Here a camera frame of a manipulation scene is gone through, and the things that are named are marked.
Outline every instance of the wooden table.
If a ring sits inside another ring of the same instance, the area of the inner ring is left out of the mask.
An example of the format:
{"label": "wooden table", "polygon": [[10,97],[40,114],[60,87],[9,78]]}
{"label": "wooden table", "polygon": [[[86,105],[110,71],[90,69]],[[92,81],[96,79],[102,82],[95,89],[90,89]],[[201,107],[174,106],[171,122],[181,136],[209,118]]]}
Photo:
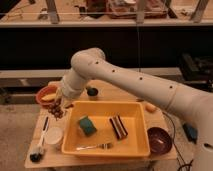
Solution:
{"label": "wooden table", "polygon": [[[89,86],[96,87],[99,90],[98,98],[96,100],[105,100],[105,101],[138,101],[139,99],[126,91],[123,91],[109,83],[103,81],[90,81]],[[86,94],[86,91],[82,93],[78,100],[90,100]],[[46,144],[44,147],[46,149],[45,155],[40,163],[32,163],[29,159],[30,151],[36,146],[39,141],[40,134],[42,131],[43,123],[45,117],[49,116],[50,124],[49,127],[58,126],[62,129],[65,129],[67,116],[63,117],[61,120],[56,121],[52,115],[50,115],[47,110],[41,109],[37,124],[35,126],[35,131],[32,137],[32,142],[30,144],[25,167],[26,168],[54,168],[54,167],[65,167],[65,166],[79,166],[79,165],[97,165],[97,164],[112,164],[112,163],[121,163],[121,162],[148,162],[148,161],[157,161],[157,160],[169,160],[176,159],[177,154],[174,147],[171,151],[165,155],[154,156],[150,155],[146,158],[110,158],[110,157],[77,157],[73,155],[62,154],[61,151],[56,150]],[[155,113],[148,113],[145,111],[145,121],[147,124],[147,129],[150,127],[161,127],[165,130],[168,130],[164,116],[160,109]]]}

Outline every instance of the floor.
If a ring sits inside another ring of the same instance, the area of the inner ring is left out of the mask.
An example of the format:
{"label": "floor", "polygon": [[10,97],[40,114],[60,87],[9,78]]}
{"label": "floor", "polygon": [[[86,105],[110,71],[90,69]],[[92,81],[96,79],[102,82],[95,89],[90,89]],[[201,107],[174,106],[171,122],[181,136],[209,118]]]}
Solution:
{"label": "floor", "polygon": [[[33,130],[39,113],[39,106],[32,98],[14,100],[9,104],[0,105],[0,171],[46,171],[47,169],[26,169],[24,162],[32,138]],[[175,123],[175,143],[185,162],[193,159],[194,144],[187,141],[178,118],[169,115]],[[169,133],[173,134],[171,121],[166,117]],[[159,161],[154,171],[177,171],[180,167],[178,160]],[[86,166],[59,168],[70,171],[142,171],[141,163],[113,164],[101,166]]]}

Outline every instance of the bowl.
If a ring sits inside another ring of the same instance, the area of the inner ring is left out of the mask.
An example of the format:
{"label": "bowl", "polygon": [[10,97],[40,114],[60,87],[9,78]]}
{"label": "bowl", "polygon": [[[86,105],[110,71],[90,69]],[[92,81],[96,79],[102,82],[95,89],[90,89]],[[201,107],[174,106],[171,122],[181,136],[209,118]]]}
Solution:
{"label": "bowl", "polygon": [[172,139],[162,128],[152,127],[148,130],[149,145],[152,154],[162,155],[172,148]]}
{"label": "bowl", "polygon": [[54,102],[54,100],[44,101],[42,100],[42,97],[48,94],[56,93],[56,91],[57,86],[55,85],[48,85],[46,87],[43,87],[36,93],[36,102],[40,104],[43,108],[48,108]]}

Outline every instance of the orange bowl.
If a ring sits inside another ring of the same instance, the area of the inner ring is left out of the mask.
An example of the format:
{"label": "orange bowl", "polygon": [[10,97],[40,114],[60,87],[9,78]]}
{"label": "orange bowl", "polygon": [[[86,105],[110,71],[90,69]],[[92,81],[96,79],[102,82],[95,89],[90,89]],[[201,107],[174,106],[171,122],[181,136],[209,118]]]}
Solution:
{"label": "orange bowl", "polygon": [[40,104],[43,108],[48,108],[54,102],[54,100],[44,101],[42,100],[42,97],[51,93],[56,93],[56,91],[57,91],[57,86],[55,85],[48,85],[46,87],[43,87],[36,93],[36,102]]}

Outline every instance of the cup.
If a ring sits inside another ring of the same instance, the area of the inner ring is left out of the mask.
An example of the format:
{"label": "cup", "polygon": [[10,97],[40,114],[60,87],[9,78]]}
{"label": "cup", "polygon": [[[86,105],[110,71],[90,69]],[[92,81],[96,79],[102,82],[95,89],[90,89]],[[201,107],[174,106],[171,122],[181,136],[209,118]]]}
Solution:
{"label": "cup", "polygon": [[60,150],[63,142],[63,130],[59,127],[49,128],[44,136],[44,141],[46,144]]}

